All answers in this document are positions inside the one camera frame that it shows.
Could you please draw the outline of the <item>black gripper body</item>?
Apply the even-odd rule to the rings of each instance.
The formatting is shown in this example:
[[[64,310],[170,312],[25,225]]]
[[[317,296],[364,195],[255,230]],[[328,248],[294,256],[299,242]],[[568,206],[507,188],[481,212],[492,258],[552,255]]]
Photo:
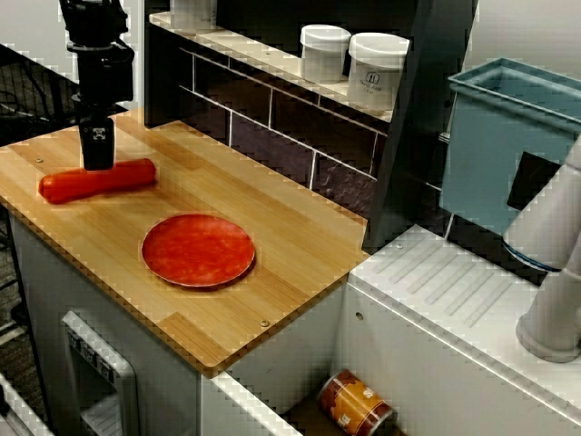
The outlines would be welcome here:
[[[76,55],[78,91],[73,95],[76,121],[91,115],[106,116],[111,107],[134,99],[134,50],[123,41],[104,47],[68,43],[67,50]]]

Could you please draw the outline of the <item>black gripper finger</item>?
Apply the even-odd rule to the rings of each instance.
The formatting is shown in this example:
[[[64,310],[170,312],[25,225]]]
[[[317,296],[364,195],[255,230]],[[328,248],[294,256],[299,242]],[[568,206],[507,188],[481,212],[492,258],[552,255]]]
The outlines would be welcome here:
[[[113,168],[114,124],[108,117],[89,117],[79,124],[83,167],[86,171]]]

